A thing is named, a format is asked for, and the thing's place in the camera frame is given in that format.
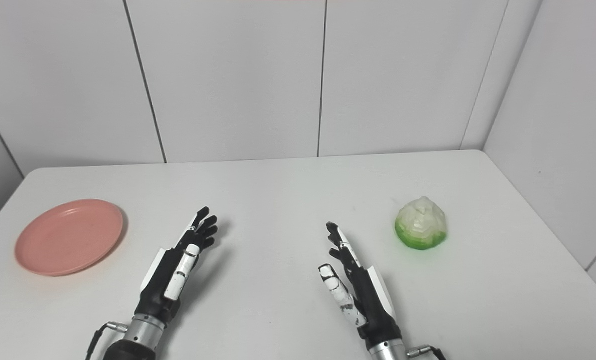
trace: cable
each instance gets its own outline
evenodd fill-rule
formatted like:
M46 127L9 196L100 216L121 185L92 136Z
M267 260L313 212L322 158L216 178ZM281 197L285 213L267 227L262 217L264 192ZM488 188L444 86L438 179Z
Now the cable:
M85 357L85 360L90 360L91 355L94 353L94 349L96 348L97 342L98 340L100 340L100 337L102 336L102 332L106 329L106 324L102 325L102 327L94 332L94 337L91 338L91 343L89 344L89 348L87 349L87 357Z
M438 358L438 360L447 360L439 348L431 346L431 352L433 353L433 355L435 355L436 358Z

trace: green cabbage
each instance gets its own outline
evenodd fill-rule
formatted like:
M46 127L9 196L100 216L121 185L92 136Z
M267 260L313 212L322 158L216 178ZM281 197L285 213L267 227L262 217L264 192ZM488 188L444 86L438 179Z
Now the green cabbage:
M396 234L410 248L433 248L447 236L444 212L433 201L422 196L398 212Z

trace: white table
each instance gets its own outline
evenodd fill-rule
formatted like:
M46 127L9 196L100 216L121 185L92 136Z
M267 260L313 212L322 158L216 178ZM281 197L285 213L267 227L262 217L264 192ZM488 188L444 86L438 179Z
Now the white table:
M428 251L403 246L392 226L419 196L448 219L448 239ZM23 228L83 198L124 210L120 246L70 276L19 267ZM0 213L0 359L83 359L94 330L129 322L156 251L204 205L219 240L160 360L367 359L316 270L332 261L327 221L382 272L407 346L449 360L596 359L595 284L477 151L36 170ZM105 335L94 358L117 338Z

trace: black robotic finger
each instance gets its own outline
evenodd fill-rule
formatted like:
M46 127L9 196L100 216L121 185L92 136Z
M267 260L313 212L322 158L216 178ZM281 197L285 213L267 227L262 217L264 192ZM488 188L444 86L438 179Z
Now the black robotic finger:
M213 237L208 237L204 240L204 244L202 244L202 250L206 248L210 248L215 243L215 239Z
M329 255L331 255L332 258L336 259L336 260L340 260L340 251L336 250L334 248L329 249Z
M209 215L209 208L205 206L202 209L200 209L200 211L198 211L198 213L195 215L195 219L193 219L192 226L197 229L202 219L206 218L207 215Z
M215 215L209 216L205 221L203 221L198 228L196 228L196 233L202 234L207 231L208 228L215 225L218 222L218 217Z
M329 236L327 237L327 239L329 239L329 241L332 242L335 246L340 247L342 239L340 238L340 234L338 233L337 225L332 222L328 222L327 230L329 232Z

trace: cabbage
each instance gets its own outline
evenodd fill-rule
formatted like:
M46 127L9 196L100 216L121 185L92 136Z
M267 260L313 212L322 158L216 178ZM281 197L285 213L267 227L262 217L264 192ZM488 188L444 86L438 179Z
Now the cabbage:
M396 217L396 234L406 246L426 250L437 246L447 235L444 212L426 196L403 207Z

